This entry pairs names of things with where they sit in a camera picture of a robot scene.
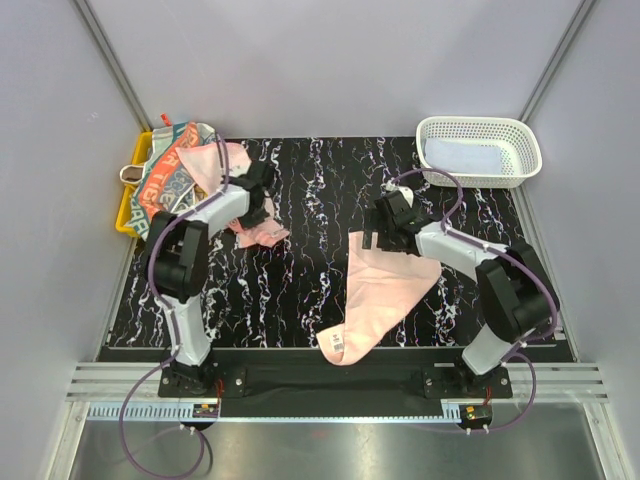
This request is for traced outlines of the plain pink towel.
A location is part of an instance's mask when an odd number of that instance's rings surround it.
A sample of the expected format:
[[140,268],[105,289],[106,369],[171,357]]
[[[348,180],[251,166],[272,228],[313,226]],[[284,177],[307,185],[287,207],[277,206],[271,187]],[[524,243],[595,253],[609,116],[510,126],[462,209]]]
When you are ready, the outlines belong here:
[[441,264],[430,258],[363,247],[349,234],[344,321],[317,335],[324,358],[346,367],[363,359],[438,282]]

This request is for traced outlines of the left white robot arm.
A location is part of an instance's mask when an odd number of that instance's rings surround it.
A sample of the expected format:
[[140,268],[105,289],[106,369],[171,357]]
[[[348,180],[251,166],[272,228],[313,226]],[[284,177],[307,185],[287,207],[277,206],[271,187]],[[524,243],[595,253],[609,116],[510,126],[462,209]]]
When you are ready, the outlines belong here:
[[169,381],[196,396],[215,386],[211,341],[204,330],[200,295],[208,278],[210,239],[236,220],[249,230],[266,223],[266,199],[275,166],[254,162],[239,175],[227,174],[211,196],[181,214],[160,211],[146,238],[146,280],[161,302],[170,339],[162,363]]

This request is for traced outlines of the light blue towel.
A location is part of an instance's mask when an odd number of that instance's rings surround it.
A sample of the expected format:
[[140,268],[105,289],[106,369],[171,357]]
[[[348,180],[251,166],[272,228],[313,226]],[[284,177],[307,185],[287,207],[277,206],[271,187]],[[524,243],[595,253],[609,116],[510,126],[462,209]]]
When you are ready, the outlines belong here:
[[428,139],[424,156],[431,167],[449,173],[500,175],[502,172],[501,151],[496,146]]

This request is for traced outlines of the pink bunny towel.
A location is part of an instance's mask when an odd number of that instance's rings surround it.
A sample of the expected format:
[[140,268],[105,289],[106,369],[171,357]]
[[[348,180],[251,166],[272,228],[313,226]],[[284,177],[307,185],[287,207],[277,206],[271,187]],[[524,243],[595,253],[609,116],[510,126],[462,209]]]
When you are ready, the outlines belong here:
[[266,194],[266,221],[254,228],[243,228],[238,218],[247,212],[249,194],[234,184],[234,179],[245,174],[251,163],[245,148],[237,143],[208,144],[193,148],[179,148],[178,155],[204,192],[202,200],[183,212],[187,221],[200,221],[208,226],[208,236],[230,229],[236,235],[240,248],[260,245],[268,248],[290,235],[275,219],[275,207]]

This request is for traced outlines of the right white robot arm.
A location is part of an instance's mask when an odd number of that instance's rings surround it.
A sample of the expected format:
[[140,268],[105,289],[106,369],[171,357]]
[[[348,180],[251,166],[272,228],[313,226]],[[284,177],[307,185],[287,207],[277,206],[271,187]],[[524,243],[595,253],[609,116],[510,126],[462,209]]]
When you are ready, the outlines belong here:
[[559,300],[535,249],[485,242],[412,207],[401,191],[374,202],[365,216],[366,250],[437,260],[473,280],[485,324],[467,345],[447,379],[466,396],[486,389],[516,350],[555,329]]

